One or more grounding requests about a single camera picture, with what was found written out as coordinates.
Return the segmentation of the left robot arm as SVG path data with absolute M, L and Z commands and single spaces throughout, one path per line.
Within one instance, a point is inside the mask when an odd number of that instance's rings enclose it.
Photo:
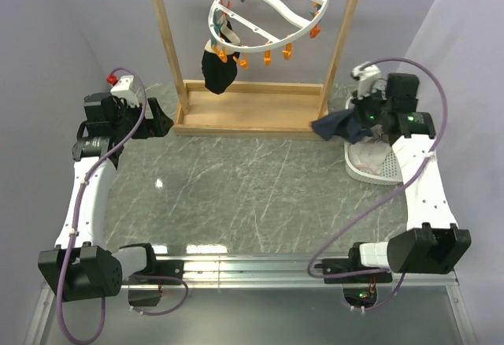
M 88 95 L 86 115 L 72 148 L 74 183 L 69 209 L 54 248 L 39 254 L 38 267 L 53 293 L 63 302 L 102 299 L 119 293 L 134 276 L 148 284 L 158 277 L 159 264 L 149 243 L 106 249 L 103 230 L 109 190 L 117 173 L 124 139 L 164 137 L 173 126 L 156 98 L 148 98 L 152 116 L 143 106 L 129 106 L 110 93 Z

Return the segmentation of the navy blue underwear beige waistband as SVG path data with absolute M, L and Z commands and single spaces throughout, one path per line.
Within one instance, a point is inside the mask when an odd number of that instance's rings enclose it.
M 334 136 L 345 139 L 348 143 L 355 144 L 365 137 L 372 137 L 369 128 L 362 128 L 353 109 L 345 109 L 328 113 L 326 116 L 312 121 L 310 127 L 313 132 L 323 140 L 329 141 Z

